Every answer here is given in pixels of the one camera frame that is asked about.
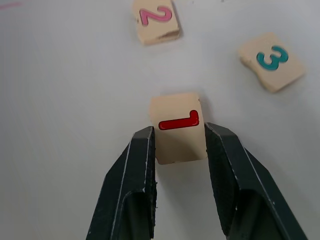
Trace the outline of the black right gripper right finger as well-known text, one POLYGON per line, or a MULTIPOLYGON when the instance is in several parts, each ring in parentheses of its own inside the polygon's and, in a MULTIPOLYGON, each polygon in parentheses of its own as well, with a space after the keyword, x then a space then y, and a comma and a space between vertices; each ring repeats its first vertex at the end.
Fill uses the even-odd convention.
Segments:
POLYGON ((270 172, 228 128, 204 124, 213 196, 228 240, 305 240, 270 172))

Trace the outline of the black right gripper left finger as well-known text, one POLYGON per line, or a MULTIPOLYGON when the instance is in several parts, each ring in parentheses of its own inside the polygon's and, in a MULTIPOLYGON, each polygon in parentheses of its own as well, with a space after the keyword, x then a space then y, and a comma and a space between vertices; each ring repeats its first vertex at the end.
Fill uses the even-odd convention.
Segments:
POLYGON ((105 175, 86 239, 154 238, 157 205, 155 150, 152 126, 134 133, 105 175))

